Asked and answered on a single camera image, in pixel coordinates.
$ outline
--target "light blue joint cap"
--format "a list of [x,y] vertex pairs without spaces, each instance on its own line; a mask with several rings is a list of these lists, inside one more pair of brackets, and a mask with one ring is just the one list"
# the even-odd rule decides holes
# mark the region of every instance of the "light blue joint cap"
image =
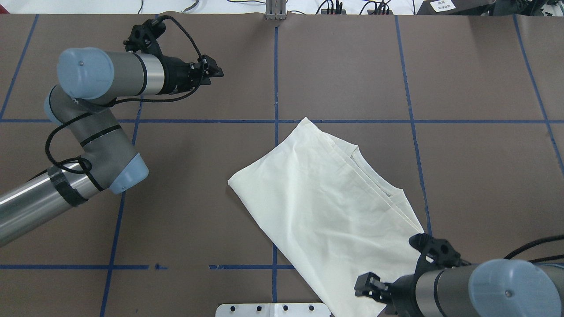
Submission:
[[49,93],[47,95],[47,98],[45,98],[45,102],[43,103],[43,110],[45,111],[47,118],[49,118],[51,122],[57,125],[63,125],[63,123],[59,121],[57,117],[55,117],[53,110],[51,109],[51,93]]
[[141,154],[137,153],[109,186],[109,189],[115,194],[125,192],[144,180],[147,175],[149,175],[149,169],[141,158]]
[[561,317],[556,286],[531,262],[495,259],[483,263],[472,272],[468,291],[481,317]]
[[59,56],[57,76],[67,95],[78,99],[96,99],[112,86],[112,60],[96,47],[67,49]]

